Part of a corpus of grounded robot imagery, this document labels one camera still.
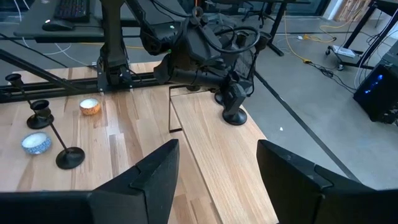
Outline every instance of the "computer tower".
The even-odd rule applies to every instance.
[[[393,123],[398,118],[398,67],[381,61],[354,94],[372,121]]]

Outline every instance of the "blue patterned bowl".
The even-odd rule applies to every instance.
[[[39,131],[26,136],[22,140],[21,146],[26,153],[38,155],[49,149],[51,139],[46,133]]]

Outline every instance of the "black bracket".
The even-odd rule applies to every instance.
[[[169,133],[174,133],[177,131],[182,131],[182,128],[176,128],[173,130],[170,130],[170,125],[171,125],[171,113],[172,113],[172,90],[176,88],[186,88],[190,85],[175,85],[175,86],[169,86]]]

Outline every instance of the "small bowl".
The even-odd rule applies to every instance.
[[[98,113],[101,109],[101,104],[95,98],[85,99],[79,104],[80,111],[84,115],[94,115]]]
[[[39,131],[26,136],[21,141],[21,146],[26,153],[38,155],[49,149],[51,139],[46,133]]]

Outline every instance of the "concrete floor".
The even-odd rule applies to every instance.
[[[338,26],[341,23],[324,21],[319,18],[288,17],[288,32],[318,32],[319,25]],[[248,22],[257,26],[257,19]],[[373,25],[364,27],[363,32],[368,35],[376,34]],[[264,31],[269,32],[272,23],[266,21]],[[0,24],[1,32],[12,35],[14,24]],[[330,30],[332,32],[346,32],[348,26]],[[126,34],[137,34],[137,29],[125,30]],[[287,52],[284,57],[277,56],[271,49],[265,49],[257,61],[257,71],[264,77],[270,86],[283,98],[283,100],[298,114],[303,122],[325,143],[344,166],[362,183],[375,189],[390,189],[398,187],[398,127],[394,125],[373,123],[361,107],[352,99],[352,94],[337,85],[333,80],[323,76],[318,70],[310,67],[289,53],[284,40],[284,21],[282,21],[279,35],[274,43]],[[353,43],[356,50],[366,50],[368,35],[359,34]],[[340,45],[344,42],[345,34],[334,34],[338,39],[334,43]],[[303,57],[313,60],[325,67],[336,66],[333,54],[325,55],[327,44],[309,40],[297,40],[295,35],[289,35],[289,42],[295,52]],[[327,39],[327,35],[318,35]],[[139,39],[126,39],[126,45],[142,46]],[[387,44],[394,44],[395,40],[389,39]],[[53,44],[36,44],[32,40],[28,45],[44,53],[56,52],[58,48]],[[60,68],[46,58],[36,55],[13,43],[0,40],[0,48],[26,59],[42,68]],[[67,54],[73,58],[90,64],[98,58],[100,46],[73,44]],[[383,55],[389,46],[382,44],[379,49]],[[149,62],[160,60],[163,56],[153,57],[145,50],[128,49],[131,62]],[[70,67],[79,67],[79,63],[67,58],[64,54],[52,55],[52,58],[65,63]],[[370,65],[379,61],[377,54],[370,60]],[[6,62],[0,62],[3,74],[0,75],[0,84],[4,84],[4,76],[18,70]],[[335,74],[349,86],[354,86],[354,77],[357,68],[346,67],[341,72],[334,70]],[[347,170],[342,170],[336,164],[336,159],[331,159],[319,142],[288,113],[262,83],[256,80],[256,90],[252,97],[246,99],[244,106],[262,129],[267,138],[313,162],[320,164],[341,175],[346,175]]]

